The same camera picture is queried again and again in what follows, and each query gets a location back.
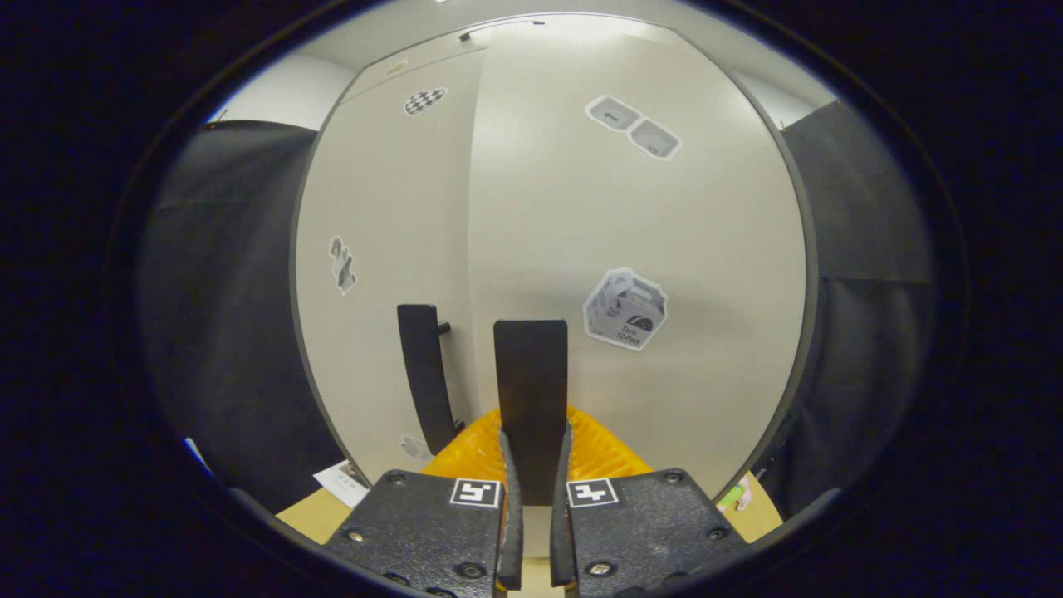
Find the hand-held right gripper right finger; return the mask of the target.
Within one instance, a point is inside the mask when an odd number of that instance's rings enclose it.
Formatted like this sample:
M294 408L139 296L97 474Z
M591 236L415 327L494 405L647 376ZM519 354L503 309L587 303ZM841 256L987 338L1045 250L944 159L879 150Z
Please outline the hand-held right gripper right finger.
M550 526L551 584L568 597L634 597L747 548L686 469L652 469L603 424L566 413Z

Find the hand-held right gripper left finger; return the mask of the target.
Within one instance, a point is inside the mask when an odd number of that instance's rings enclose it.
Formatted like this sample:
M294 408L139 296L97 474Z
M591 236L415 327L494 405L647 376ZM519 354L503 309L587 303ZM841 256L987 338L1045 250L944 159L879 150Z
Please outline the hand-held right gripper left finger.
M502 597L522 587L523 507L495 409L423 472L384 473L326 549L399 586L443 597Z

